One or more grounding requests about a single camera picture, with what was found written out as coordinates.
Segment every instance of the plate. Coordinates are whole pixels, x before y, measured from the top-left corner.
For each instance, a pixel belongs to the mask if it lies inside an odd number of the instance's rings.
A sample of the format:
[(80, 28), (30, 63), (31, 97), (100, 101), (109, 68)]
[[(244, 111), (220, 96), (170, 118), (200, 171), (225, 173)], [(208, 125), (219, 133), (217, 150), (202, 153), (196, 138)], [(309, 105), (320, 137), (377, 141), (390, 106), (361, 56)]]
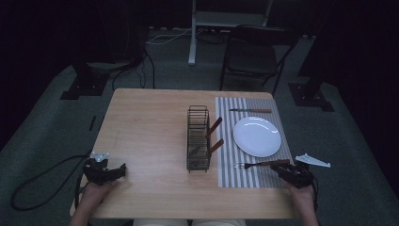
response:
[(281, 145), (281, 135), (276, 126), (258, 117), (246, 117), (237, 122), (233, 135), (240, 149), (256, 157), (270, 156)]

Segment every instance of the gray floor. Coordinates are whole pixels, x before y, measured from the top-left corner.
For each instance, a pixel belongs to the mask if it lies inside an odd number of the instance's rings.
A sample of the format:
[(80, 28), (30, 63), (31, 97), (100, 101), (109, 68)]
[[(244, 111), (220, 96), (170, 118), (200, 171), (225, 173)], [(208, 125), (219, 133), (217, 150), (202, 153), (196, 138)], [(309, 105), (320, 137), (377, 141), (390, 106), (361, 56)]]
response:
[[(182, 31), (151, 32), (174, 34)], [(308, 78), (297, 77), (301, 63), (312, 40), (301, 39), (289, 57), (276, 94), (281, 122), (293, 156), (307, 153), (331, 163), (331, 169), (311, 167), (320, 185), (319, 210), (323, 225), (399, 225), (399, 202), (391, 191), (363, 136), (343, 104), (338, 91), (324, 84), (321, 90), (335, 112), (316, 107), (295, 106), (288, 83), (306, 83)], [(199, 42), (197, 62), (187, 64), (189, 39), (177, 39), (166, 44), (147, 45), (155, 65), (157, 89), (218, 89), (224, 45)], [(115, 65), (93, 64), (109, 68)], [(139, 67), (143, 85), (152, 88), (152, 66), (148, 59)], [(104, 116), (112, 97), (112, 78), (102, 96), (83, 96), (75, 101), (59, 100), (68, 90), (75, 72), (66, 68), (55, 77), (43, 93), (24, 124), (0, 153), (0, 225), (67, 225), (72, 204), (75, 175), (60, 192), (44, 206), (26, 212), (10, 208), (13, 190), (26, 179), (76, 154), (84, 154), (93, 146), (100, 128), (96, 121), (90, 130), (93, 116)], [(135, 70), (123, 73), (115, 81), (116, 88), (140, 89)], [(225, 90), (268, 91), (259, 82), (228, 79)], [(22, 190), (18, 204), (35, 205), (52, 194), (67, 177), (76, 160), (44, 175)], [(126, 219), (94, 219), (93, 225), (121, 225)], [(248, 226), (299, 225), (298, 220), (247, 220)]]

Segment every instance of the dish rack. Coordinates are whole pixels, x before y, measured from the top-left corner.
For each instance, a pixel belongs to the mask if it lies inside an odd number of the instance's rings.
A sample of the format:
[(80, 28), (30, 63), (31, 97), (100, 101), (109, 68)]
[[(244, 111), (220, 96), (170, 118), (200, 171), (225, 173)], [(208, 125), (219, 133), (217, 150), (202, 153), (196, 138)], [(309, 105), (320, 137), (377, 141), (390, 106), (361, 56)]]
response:
[(191, 105), (187, 112), (187, 170), (209, 169), (211, 139), (209, 111), (205, 105)]

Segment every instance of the beige pants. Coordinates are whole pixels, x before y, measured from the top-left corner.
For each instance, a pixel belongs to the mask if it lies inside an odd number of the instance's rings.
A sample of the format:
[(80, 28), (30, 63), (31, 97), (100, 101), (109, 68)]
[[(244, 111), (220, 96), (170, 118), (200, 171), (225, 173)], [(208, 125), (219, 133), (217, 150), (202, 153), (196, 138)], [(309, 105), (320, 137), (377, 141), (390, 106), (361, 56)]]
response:
[[(134, 226), (188, 226), (186, 219), (135, 219)], [(247, 226), (243, 219), (194, 219), (192, 226)]]

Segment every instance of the table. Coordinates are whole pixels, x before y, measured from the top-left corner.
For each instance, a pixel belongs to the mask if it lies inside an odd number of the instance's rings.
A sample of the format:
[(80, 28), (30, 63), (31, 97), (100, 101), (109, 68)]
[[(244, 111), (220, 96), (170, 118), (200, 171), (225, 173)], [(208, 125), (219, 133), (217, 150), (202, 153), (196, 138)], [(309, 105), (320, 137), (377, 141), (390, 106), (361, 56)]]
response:
[(234, 27), (239, 24), (254, 24), (266, 26), (269, 19), (270, 9), (274, 0), (268, 0), (264, 14), (255, 13), (233, 13), (233, 12), (214, 12), (198, 11), (197, 1), (193, 0), (191, 13), (191, 41), (190, 53), (188, 55), (188, 65), (196, 64), (197, 53), (197, 25)]
[(207, 105), (213, 123), (215, 97), (272, 99), (263, 92), (117, 89), (93, 150), (110, 153), (110, 169), (126, 163), (128, 172), (93, 217), (296, 218), (286, 189), (218, 187), (217, 154), (206, 172), (188, 172), (188, 107)]

